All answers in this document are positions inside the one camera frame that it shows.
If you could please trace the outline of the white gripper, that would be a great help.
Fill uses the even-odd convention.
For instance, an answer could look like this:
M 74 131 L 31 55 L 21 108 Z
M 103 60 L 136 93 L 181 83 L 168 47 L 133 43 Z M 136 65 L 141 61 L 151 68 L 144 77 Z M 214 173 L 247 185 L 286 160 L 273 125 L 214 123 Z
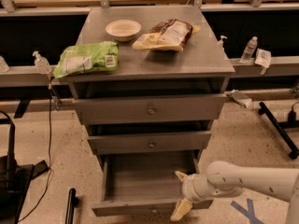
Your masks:
M 177 201 L 170 219 L 180 221 L 192 210 L 192 203 L 214 199 L 217 189 L 208 182 L 204 173 L 186 175 L 180 171 L 175 171 L 175 174 L 182 182 L 182 194 L 185 198 Z

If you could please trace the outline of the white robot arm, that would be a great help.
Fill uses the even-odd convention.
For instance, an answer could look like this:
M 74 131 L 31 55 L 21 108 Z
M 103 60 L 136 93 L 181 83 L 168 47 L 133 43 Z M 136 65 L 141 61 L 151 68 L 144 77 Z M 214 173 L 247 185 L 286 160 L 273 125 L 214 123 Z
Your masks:
M 299 224 L 299 170 L 294 168 L 242 167 L 213 161 L 201 174 L 175 171 L 182 183 L 182 196 L 171 215 L 179 221 L 195 203 L 241 195 L 244 189 L 277 198 L 289 204 L 285 224 Z

